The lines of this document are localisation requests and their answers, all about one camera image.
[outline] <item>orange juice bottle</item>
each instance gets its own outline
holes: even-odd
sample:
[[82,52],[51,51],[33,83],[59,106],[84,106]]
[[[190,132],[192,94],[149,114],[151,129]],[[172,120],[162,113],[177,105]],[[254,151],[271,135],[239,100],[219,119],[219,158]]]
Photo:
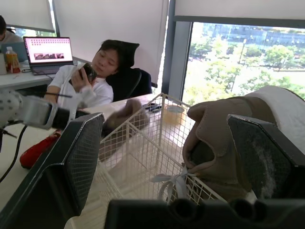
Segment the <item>orange juice bottle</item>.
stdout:
[[10,73],[20,73],[19,61],[17,53],[13,51],[12,47],[7,47],[6,52],[7,71]]

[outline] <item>white wire basket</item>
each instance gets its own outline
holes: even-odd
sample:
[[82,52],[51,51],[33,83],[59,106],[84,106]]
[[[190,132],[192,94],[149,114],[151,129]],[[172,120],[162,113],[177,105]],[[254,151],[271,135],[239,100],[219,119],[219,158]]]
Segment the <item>white wire basket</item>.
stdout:
[[[151,104],[161,106],[151,112],[147,109]],[[181,197],[183,189],[183,197],[196,204],[205,199],[225,201],[183,167],[182,148],[194,125],[187,117],[189,108],[160,94],[113,131],[117,138],[110,138],[111,134],[104,138],[101,147],[111,147],[101,149],[86,206],[79,217],[68,221],[66,228],[103,228],[108,203],[115,198],[162,199],[170,203]],[[132,120],[140,119],[143,112],[150,121],[141,129]]]

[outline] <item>white ribbon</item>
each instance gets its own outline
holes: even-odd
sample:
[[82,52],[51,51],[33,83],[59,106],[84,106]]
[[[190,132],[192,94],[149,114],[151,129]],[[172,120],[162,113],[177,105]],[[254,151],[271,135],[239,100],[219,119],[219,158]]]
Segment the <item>white ribbon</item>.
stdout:
[[178,198],[187,198],[188,191],[187,191],[187,186],[185,184],[186,176],[195,177],[196,174],[188,173],[187,168],[184,167],[182,173],[179,175],[168,176],[165,174],[158,174],[150,181],[153,183],[165,182],[159,190],[158,199],[162,199],[163,193],[167,188],[167,195],[168,195],[167,203],[169,203],[171,200],[171,196],[173,194],[174,186],[176,188]]

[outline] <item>red cloth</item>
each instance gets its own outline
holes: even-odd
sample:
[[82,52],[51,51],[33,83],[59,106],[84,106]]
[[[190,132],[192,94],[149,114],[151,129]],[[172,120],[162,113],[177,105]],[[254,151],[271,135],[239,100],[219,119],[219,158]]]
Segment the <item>red cloth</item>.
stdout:
[[55,131],[46,139],[26,150],[19,159],[21,166],[28,169],[32,168],[40,155],[53,147],[60,136],[60,131]]

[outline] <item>plastic bottle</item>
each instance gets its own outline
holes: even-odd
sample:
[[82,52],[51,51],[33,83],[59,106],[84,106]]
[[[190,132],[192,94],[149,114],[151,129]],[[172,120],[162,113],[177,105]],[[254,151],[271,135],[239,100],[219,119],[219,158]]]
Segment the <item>plastic bottle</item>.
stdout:
[[5,61],[4,61],[4,54],[0,52],[0,75],[5,75],[7,73]]
[[6,52],[7,71],[10,73],[20,73],[19,61],[17,53],[13,51],[12,47],[7,47]]

